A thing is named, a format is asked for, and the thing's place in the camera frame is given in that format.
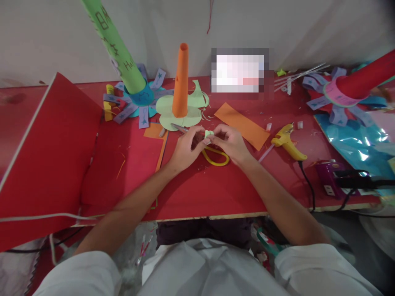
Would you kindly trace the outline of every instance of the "red tabletop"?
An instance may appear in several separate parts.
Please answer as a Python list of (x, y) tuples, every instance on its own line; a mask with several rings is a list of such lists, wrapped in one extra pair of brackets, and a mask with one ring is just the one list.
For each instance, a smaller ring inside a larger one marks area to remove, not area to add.
[[(268, 123), (272, 123), (272, 136), (288, 123), (295, 122), (296, 124), (298, 121), (303, 121), (303, 129), (295, 130), (291, 134), (291, 139), (297, 143), (296, 147), (308, 156), (308, 159), (304, 162), (304, 167), (316, 193), (317, 210), (334, 210), (341, 205), (342, 201), (335, 200), (325, 194), (317, 177), (314, 164), (316, 161), (328, 159), (346, 162), (329, 144), (314, 120), (314, 111), (306, 105), (309, 99), (308, 94), (300, 85), (293, 83), (291, 96), (281, 91), (276, 92), (275, 96), (257, 93), (211, 93), (209, 77), (190, 78), (190, 89), (194, 86), (193, 79), (198, 79), (201, 89), (209, 95), (210, 106), (204, 111), (206, 118), (214, 116), (216, 110), (224, 102), (227, 102), (263, 128), (266, 128)], [(84, 83), (79, 84), (78, 87), (98, 105), (102, 106), (102, 96), (106, 84), (108, 83)], [(166, 79), (163, 87), (166, 89), (174, 88), (174, 80)], [(24, 100), (26, 100), (26, 104), (23, 104), (29, 107), (25, 114), (26, 117), (29, 117), (34, 113), (35, 107), (33, 105), (39, 102), (39, 98), (44, 91), (45, 87), (13, 88), (2, 90), (2, 94), (23, 95)], [(23, 124), (28, 124), (29, 121), (24, 120)], [(159, 115), (155, 115), (151, 121), (159, 122)], [(200, 123), (206, 129), (212, 130), (220, 122), (219, 119), (214, 117), (210, 118), (210, 121), (202, 120)], [(170, 159), (179, 136), (178, 132), (169, 134), (163, 163)], [(259, 158), (270, 146), (270, 139), (271, 137), (261, 151), (256, 151), (249, 143), (247, 143), (247, 146), (252, 154)], [(210, 154), (210, 157), (215, 160), (215, 155)], [(2, 159), (2, 164), (4, 165), (7, 161), (8, 159)], [(311, 207), (310, 189), (298, 164), (283, 148), (274, 148), (262, 161), (262, 165), (303, 206)], [(379, 202), (379, 198), (373, 196), (352, 197), (348, 202), (348, 208), (365, 208)], [(90, 206), (85, 212), (90, 215), (103, 214), (108, 210)], [(203, 156), (199, 156), (190, 168), (176, 177), (165, 188), (158, 198), (158, 207), (150, 211), (144, 217), (144, 220), (174, 220), (206, 216), (242, 217), (259, 215), (265, 212), (266, 208), (260, 201), (259, 196), (247, 178), (233, 163), (225, 167), (215, 167), (210, 165)]]

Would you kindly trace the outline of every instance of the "yellow glue gun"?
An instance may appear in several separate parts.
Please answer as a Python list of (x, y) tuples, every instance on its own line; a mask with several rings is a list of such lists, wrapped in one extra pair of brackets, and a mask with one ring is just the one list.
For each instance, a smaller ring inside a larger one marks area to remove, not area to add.
[(284, 126), (272, 139), (272, 144), (276, 147), (283, 146), (289, 155), (296, 161), (303, 161), (307, 159), (307, 156), (300, 153), (296, 149), (295, 145), (291, 141), (291, 133), (293, 132), (293, 123)]

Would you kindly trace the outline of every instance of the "pink paper ring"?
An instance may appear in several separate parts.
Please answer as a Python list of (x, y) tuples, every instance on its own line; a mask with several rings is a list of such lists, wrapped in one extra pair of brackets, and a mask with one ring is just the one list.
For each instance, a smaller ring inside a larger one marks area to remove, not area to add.
[(369, 96), (369, 95), (367, 95), (366, 97), (364, 97), (362, 99), (354, 99), (354, 98), (348, 97), (345, 94), (343, 94), (336, 85), (336, 81), (338, 79), (343, 79), (343, 78), (345, 78), (345, 76), (339, 76), (339, 77), (335, 78), (334, 80), (325, 84), (323, 87), (324, 95), (328, 100), (331, 101), (331, 103), (333, 103), (334, 105), (337, 105), (339, 107), (348, 108), (348, 107), (355, 106), (360, 101), (366, 99)]

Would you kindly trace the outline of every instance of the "dark pants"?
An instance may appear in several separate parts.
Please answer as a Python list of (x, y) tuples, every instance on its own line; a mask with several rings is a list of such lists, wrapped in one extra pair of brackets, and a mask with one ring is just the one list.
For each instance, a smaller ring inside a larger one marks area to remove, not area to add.
[(213, 238), (249, 250), (252, 222), (252, 218), (159, 222), (156, 249), (160, 245), (172, 245), (194, 238)]

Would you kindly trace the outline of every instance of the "white shirt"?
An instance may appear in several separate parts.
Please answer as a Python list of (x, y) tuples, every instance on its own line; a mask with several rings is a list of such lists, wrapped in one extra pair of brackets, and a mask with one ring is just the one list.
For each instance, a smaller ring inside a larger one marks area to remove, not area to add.
[[(381, 295), (327, 244), (290, 247), (275, 259), (275, 278), (247, 251), (218, 240), (160, 246), (143, 266), (138, 295)], [(118, 295), (111, 257), (94, 251), (56, 266), (34, 296)]]

